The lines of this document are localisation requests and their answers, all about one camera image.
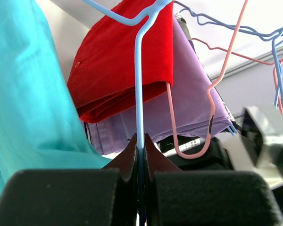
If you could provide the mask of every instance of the white wall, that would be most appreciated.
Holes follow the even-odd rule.
[[[68,80],[74,57],[88,28],[50,0],[36,0],[44,12],[55,42],[65,80]]]
[[[274,102],[273,68],[273,66],[257,65],[225,78],[218,84],[217,90],[234,116],[241,114],[244,106]]]

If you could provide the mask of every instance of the teal fabric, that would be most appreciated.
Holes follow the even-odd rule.
[[[0,192],[19,170],[109,162],[86,139],[35,0],[0,0]]]

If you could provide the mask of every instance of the shirt button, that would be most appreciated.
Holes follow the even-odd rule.
[[[80,65],[80,62],[77,62],[77,63],[75,64],[75,68],[77,68],[79,65]]]

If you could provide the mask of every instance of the folded clothing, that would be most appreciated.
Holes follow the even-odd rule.
[[[186,137],[205,138],[210,103],[206,89],[211,84],[180,25],[173,17],[174,84],[171,89],[177,132]],[[230,125],[230,118],[217,91],[211,95],[216,105],[212,135]],[[100,154],[120,152],[136,132],[135,108],[130,108],[96,124],[89,124],[92,143]],[[172,135],[167,93],[144,103],[144,131],[154,142]]]
[[[123,0],[112,11],[133,18],[155,0]],[[173,84],[172,3],[142,40],[143,100]],[[73,63],[68,89],[83,121],[99,122],[135,106],[134,44],[148,18],[127,26],[104,16],[87,33]]]

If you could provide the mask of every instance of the fabric fold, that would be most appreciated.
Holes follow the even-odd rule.
[[[112,11],[134,18],[155,0],[122,0]],[[143,100],[166,92],[173,84],[172,8],[168,4],[142,39]],[[127,26],[104,16],[87,33],[75,56],[67,82],[83,121],[99,122],[135,106],[134,46],[148,17]]]

